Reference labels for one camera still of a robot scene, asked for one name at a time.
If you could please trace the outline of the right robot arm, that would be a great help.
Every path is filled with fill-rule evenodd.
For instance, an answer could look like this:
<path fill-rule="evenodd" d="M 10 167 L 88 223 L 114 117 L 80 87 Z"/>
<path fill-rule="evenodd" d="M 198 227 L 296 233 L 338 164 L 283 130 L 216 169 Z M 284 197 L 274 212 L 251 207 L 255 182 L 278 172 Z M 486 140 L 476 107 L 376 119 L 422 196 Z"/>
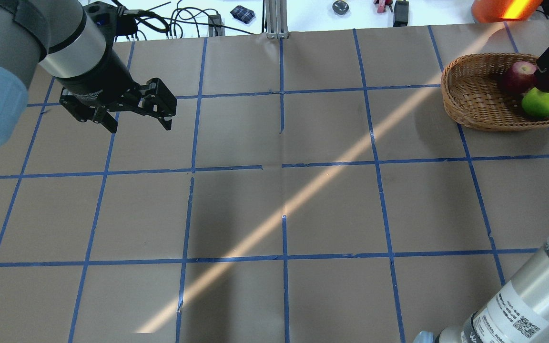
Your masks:
<path fill-rule="evenodd" d="M 441 77 L 444 107 L 449 117 L 483 131 L 520 131 L 524 107 L 488 74 L 502 74 L 524 54 L 486 53 L 458 57 Z M 549 237 L 538 251 L 463 326 L 440 334 L 422 331 L 416 343 L 549 343 Z"/>

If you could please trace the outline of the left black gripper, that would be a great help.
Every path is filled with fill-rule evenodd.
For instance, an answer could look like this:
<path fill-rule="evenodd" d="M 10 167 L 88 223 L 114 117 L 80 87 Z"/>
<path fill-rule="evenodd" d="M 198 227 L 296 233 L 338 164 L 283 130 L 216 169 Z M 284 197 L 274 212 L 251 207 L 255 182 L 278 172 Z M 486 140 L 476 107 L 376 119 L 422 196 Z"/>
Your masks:
<path fill-rule="evenodd" d="M 94 120 L 115 134 L 118 122 L 109 111 L 133 111 L 154 117 L 166 131 L 172 130 L 177 109 L 175 96 L 159 78 L 152 78 L 145 85 L 135 82 L 113 48 L 106 48 L 90 71 L 58 81 L 63 86 L 61 104 L 77 121 Z"/>

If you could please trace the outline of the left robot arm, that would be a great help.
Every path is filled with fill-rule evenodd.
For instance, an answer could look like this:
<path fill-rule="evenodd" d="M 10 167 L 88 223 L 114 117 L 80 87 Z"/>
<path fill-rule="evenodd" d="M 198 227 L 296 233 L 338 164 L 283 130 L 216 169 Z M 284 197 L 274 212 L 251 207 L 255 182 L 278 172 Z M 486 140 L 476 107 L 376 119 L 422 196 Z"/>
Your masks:
<path fill-rule="evenodd" d="M 148 10 L 117 0 L 83 6 L 76 0 L 0 0 L 0 146 L 29 103 L 33 74 L 42 67 L 62 85 L 59 102 L 72 117 L 115 134 L 114 111 L 132 111 L 172 128 L 177 99 L 159 78 L 135 82 L 113 50 L 116 37 L 137 30 Z"/>

